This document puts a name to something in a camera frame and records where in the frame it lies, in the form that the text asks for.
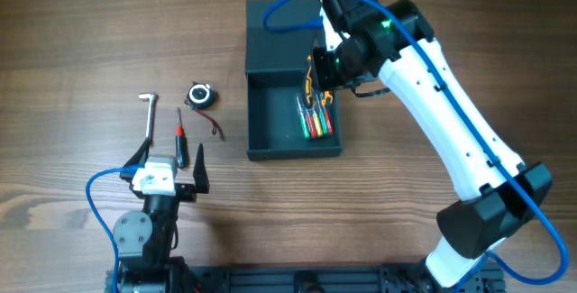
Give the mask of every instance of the red screwdriver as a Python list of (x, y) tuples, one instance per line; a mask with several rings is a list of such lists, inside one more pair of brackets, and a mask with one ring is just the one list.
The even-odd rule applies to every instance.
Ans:
[(180, 117), (180, 108), (177, 107), (177, 114), (179, 115), (177, 126), (177, 167), (184, 169), (188, 165), (188, 146), (187, 137), (184, 136), (184, 129), (182, 128), (182, 118)]

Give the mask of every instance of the small screwdriver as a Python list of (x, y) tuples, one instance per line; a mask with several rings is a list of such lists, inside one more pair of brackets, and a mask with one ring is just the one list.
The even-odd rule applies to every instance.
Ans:
[(320, 99), (320, 95), (316, 93), (315, 107), (318, 108), (318, 119), (321, 120), (321, 126), (323, 126), (323, 133), (328, 134), (328, 129), (326, 128), (325, 114), (323, 112), (323, 102)]
[(297, 95), (297, 109), (298, 114), (300, 115), (300, 125), (303, 128), (303, 134), (305, 135), (305, 139), (310, 139), (310, 132), (308, 131), (308, 125), (307, 125), (307, 118), (305, 117), (305, 111), (302, 105), (300, 105), (300, 100), (298, 99), (299, 97), (300, 95)]
[(184, 129), (182, 128), (182, 118), (180, 117), (180, 108), (177, 107), (177, 114), (179, 116), (177, 126), (177, 167), (184, 169), (188, 166), (188, 146), (187, 138), (184, 135)]

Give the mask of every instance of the wood grain surface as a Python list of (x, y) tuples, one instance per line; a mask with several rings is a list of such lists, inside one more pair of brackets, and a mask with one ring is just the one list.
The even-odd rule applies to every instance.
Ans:
[[(443, 163), (393, 96), (341, 94), (343, 154), (249, 162), (246, 0), (0, 0), (0, 292), (101, 292), (110, 242), (85, 197), (90, 176), (124, 164), (160, 95), (153, 153), (174, 152), (175, 106), (190, 82), (220, 99), (210, 123), (183, 111), (191, 151), (205, 145), (211, 193), (179, 211), (190, 265), (344, 265), (419, 261), (456, 200)], [(395, 0), (381, 0), (383, 4)], [(413, 0), (465, 91), (554, 186), (543, 209), (577, 258), (577, 0)], [(189, 172), (179, 179), (192, 180)], [(140, 210), (117, 176), (96, 205), (112, 226)], [(498, 248), (519, 272), (550, 274), (559, 257), (537, 221)], [(577, 268), (546, 288), (574, 292)]]

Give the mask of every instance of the black box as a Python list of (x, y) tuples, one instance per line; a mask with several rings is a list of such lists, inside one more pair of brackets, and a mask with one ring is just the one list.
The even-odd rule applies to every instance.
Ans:
[[(262, 27), (265, 11), (276, 0), (246, 3), (246, 79), (248, 85), (249, 160), (334, 157), (341, 153), (338, 98), (327, 107), (332, 135), (306, 140), (297, 110), (297, 95), (307, 77), (307, 57), (314, 42), (324, 43), (322, 30), (286, 33)], [(272, 26), (302, 23), (320, 12), (318, 0), (292, 0), (277, 10)]]

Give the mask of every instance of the small robot arm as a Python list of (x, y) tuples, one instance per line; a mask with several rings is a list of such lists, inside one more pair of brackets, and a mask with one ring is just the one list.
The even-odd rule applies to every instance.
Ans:
[(443, 160), (458, 202), (437, 215), (443, 234), (426, 258), (426, 268), (441, 288), (451, 288), (492, 250), (533, 218), (525, 202), (489, 158), (450, 98), (469, 117), (474, 128), (537, 205), (552, 184), (546, 166), (528, 168), (518, 154), (490, 128), (447, 64), (433, 29), (408, 0), (388, 6), (440, 72), (439, 84), (415, 47), (381, 12), (357, 0), (320, 0), (325, 46), (313, 50), (320, 90), (355, 89), (380, 79), (407, 107)]
[(210, 183), (205, 167), (205, 151), (198, 145), (192, 171), (194, 184), (178, 183), (174, 156), (148, 155), (142, 147), (128, 160), (142, 166), (134, 174), (121, 174), (129, 189), (143, 200), (142, 211), (130, 211), (118, 218), (113, 236), (120, 267), (116, 275), (107, 272), (105, 293), (159, 292), (198, 293), (202, 285), (183, 257), (170, 256), (179, 245), (179, 206), (194, 203), (197, 194), (208, 194)]

